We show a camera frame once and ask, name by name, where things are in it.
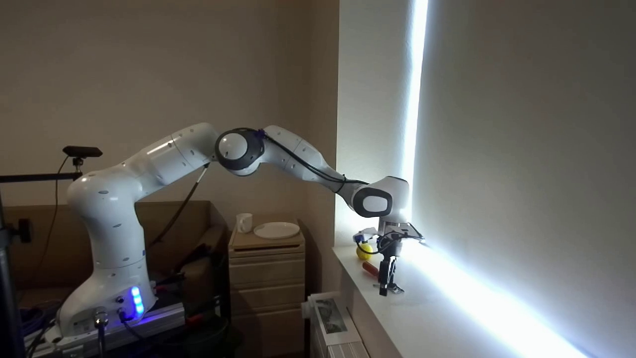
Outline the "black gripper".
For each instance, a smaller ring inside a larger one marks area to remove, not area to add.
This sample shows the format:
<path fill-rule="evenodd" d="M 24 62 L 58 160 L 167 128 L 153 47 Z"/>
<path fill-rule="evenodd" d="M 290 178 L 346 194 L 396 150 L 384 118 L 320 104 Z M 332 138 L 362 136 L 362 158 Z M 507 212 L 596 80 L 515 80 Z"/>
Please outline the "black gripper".
<path fill-rule="evenodd" d="M 398 228 L 398 226 L 388 226 L 378 233 L 376 247 L 378 247 L 380 255 L 384 257 L 380 263 L 380 275 L 378 275 L 382 297 L 388 297 L 388 289 L 392 295 L 404 293 L 404 289 L 396 281 L 396 273 L 398 273 L 398 259 L 396 257 L 400 253 L 400 245 L 402 245 L 404 237 L 406 237 L 406 230 Z"/>

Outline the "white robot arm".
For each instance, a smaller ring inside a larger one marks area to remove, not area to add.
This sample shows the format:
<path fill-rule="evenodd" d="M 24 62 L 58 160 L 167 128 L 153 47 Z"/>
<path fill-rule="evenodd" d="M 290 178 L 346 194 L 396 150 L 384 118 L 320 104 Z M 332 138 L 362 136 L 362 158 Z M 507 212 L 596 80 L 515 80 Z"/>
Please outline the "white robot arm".
<path fill-rule="evenodd" d="M 70 186 L 68 206 L 88 230 L 94 273 L 58 311 L 64 335 L 82 335 L 98 309 L 143 319 L 155 307 L 135 204 L 209 164 L 235 176 L 253 176 L 261 166 L 274 166 L 300 182 L 324 186 L 360 218 L 378 220 L 382 235 L 416 237 L 406 218 L 406 180 L 348 180 L 334 172 L 314 146 L 278 126 L 237 128 L 217 136 L 209 124 L 195 124 Z"/>

